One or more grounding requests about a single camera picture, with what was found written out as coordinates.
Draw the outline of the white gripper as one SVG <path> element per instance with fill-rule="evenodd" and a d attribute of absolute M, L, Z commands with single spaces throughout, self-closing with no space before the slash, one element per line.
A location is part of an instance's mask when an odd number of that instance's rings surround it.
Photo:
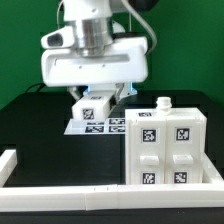
<path fill-rule="evenodd" d="M 41 39 L 45 49 L 41 57 L 44 83 L 51 86 L 72 86 L 71 96 L 79 101 L 81 94 L 76 86 L 117 83 L 115 103 L 125 82 L 142 82 L 148 76 L 145 37 L 115 39 L 99 57 L 79 56 L 71 27 L 56 30 Z"/>

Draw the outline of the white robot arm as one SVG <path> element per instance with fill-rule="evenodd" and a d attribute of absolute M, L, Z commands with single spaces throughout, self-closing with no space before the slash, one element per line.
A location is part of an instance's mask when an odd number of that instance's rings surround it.
<path fill-rule="evenodd" d="M 44 52 L 41 70 L 44 83 L 89 92 L 112 91 L 120 100 L 136 92 L 132 85 L 147 78 L 146 56 L 157 45 L 151 26 L 139 15 L 141 8 L 155 4 L 145 0 L 62 0 L 65 26 L 41 39 Z M 128 12 L 148 33 L 127 33 L 112 20 Z"/>

